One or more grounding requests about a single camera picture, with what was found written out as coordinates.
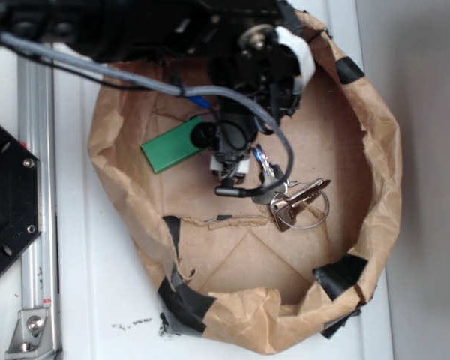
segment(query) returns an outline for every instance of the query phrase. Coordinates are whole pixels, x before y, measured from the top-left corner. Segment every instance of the white wall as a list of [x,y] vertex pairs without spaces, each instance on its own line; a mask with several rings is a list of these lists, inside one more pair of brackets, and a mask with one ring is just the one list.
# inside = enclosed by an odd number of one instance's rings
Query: white wall
[[403,132],[388,263],[396,360],[450,359],[450,0],[357,0],[365,72]]

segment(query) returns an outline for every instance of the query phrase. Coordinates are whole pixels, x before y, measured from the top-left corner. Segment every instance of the crumpled paper bag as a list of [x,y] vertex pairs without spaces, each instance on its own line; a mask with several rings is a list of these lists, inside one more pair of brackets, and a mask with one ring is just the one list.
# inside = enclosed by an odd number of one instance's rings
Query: crumpled paper bag
[[[299,111],[281,127],[296,157],[291,180],[331,179],[331,213],[323,225],[279,232],[267,206],[215,196],[208,151],[155,174],[140,146],[205,115],[183,98],[102,88],[88,144],[167,318],[265,354],[322,332],[369,302],[401,219],[394,116],[326,26],[308,13],[298,15],[317,71]],[[116,66],[163,81],[179,69],[188,86],[209,83],[203,60]],[[256,142],[272,163],[285,166],[276,136],[260,135]],[[259,171],[254,164],[243,186],[259,185]],[[323,214],[310,208],[303,216]]]

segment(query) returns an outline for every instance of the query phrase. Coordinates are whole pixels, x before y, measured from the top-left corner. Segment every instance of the key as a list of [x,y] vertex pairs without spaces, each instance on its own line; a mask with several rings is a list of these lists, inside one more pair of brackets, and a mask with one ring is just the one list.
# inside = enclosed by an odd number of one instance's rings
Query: key
[[[267,188],[270,185],[273,185],[277,182],[278,179],[284,177],[284,172],[280,168],[279,165],[273,165],[269,163],[269,159],[265,155],[263,148],[260,144],[256,146],[256,148],[252,148],[253,154],[255,158],[258,160],[260,165],[262,165],[262,176],[263,183],[262,188]],[[277,193],[286,194],[288,191],[287,181],[283,184],[278,185],[276,188],[262,194],[259,196],[255,196],[252,200],[257,204],[268,205],[272,201],[273,197]]]
[[312,203],[320,195],[320,190],[326,188],[329,184],[330,180],[319,178],[290,198],[284,193],[278,193],[270,203],[270,212],[277,223],[278,229],[283,232],[288,230],[290,225],[295,225],[297,215],[303,210],[300,205]]

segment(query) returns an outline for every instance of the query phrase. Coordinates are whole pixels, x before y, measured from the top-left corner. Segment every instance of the cable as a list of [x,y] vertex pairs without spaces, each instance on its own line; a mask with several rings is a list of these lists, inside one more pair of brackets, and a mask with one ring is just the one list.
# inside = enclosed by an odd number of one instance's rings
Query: cable
[[107,67],[101,64],[96,64],[91,61],[86,61],[76,56],[64,54],[62,52],[57,52],[53,49],[47,48],[38,43],[33,43],[28,40],[20,39],[6,32],[0,33],[0,44],[6,47],[13,47],[17,50],[26,53],[32,53],[40,57],[52,59],[56,62],[62,62],[66,65],[75,68],[81,68],[83,70],[91,71],[96,74],[116,78],[129,83],[134,83],[137,84],[138,86],[143,86],[147,89],[156,90],[158,92],[163,92],[168,95],[174,96],[181,95],[186,98],[193,96],[217,95],[232,99],[240,103],[244,107],[247,107],[255,116],[262,119],[267,125],[271,127],[271,129],[276,133],[277,137],[279,138],[280,142],[285,148],[288,156],[288,161],[284,177],[278,179],[274,184],[269,185],[268,187],[257,187],[255,189],[233,188],[228,189],[227,191],[219,191],[224,189],[220,189],[219,187],[217,187],[215,189],[215,193],[232,197],[252,197],[256,196],[257,194],[264,194],[267,191],[275,189],[276,187],[283,184],[284,181],[286,181],[290,177],[290,173],[292,172],[293,168],[294,155],[292,147],[288,142],[287,137],[280,129],[277,122],[258,103],[255,103],[248,97],[238,93],[237,91],[232,90],[231,88],[224,88],[222,86],[217,85],[203,85],[183,89],[178,86],[166,84],[164,82],[155,79],[150,79],[146,76],[137,75],[135,73],[129,73],[127,71]]
[[146,91],[146,90],[150,90],[149,88],[144,88],[143,86],[137,86],[137,85],[119,85],[119,84],[115,84],[113,82],[108,82],[106,80],[102,80],[102,79],[98,79],[96,77],[93,77],[91,75],[88,75],[87,73],[83,73],[82,71],[78,71],[78,70],[74,70],[74,69],[70,69],[69,67],[65,67],[65,66],[61,66],[59,64],[54,64],[51,61],[47,61],[44,60],[40,57],[37,57],[35,55],[27,55],[24,52],[21,52],[17,49],[14,49],[13,47],[7,47],[10,51],[13,51],[14,53],[16,53],[18,56],[27,59],[31,62],[35,62],[37,64],[40,65],[44,65],[44,66],[48,66],[49,68],[52,69],[58,69],[61,71],[65,71],[67,73],[73,74],[73,75],[77,75],[79,77],[83,77],[87,80],[90,80],[94,83],[98,83],[100,85],[103,86],[107,86],[109,88],[112,89],[117,89],[117,90],[125,90],[125,91]]

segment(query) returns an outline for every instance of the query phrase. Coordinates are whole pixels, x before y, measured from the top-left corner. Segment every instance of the green block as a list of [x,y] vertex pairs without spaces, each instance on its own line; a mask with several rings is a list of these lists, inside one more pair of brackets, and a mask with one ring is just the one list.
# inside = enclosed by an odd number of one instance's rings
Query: green block
[[202,118],[197,116],[142,145],[155,173],[161,173],[203,150],[191,142],[192,130],[201,122]]

